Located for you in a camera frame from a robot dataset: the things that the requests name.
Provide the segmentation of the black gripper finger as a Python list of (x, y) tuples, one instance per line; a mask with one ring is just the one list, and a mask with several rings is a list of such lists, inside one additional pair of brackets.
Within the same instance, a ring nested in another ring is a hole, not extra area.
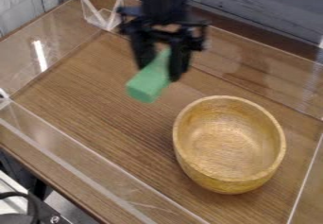
[(130, 34), (130, 44), (139, 69), (143, 69), (157, 56), (154, 38), (143, 31)]
[(182, 75), (189, 72), (193, 51), (181, 40), (171, 41), (170, 56), (170, 79), (173, 82), (179, 81)]

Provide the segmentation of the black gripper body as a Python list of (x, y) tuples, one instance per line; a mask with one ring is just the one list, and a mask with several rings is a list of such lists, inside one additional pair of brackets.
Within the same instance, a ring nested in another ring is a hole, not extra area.
[(142, 0), (139, 6), (121, 6), (121, 32), (150, 42), (182, 43), (187, 50), (202, 51), (210, 23), (197, 19), (189, 0)]

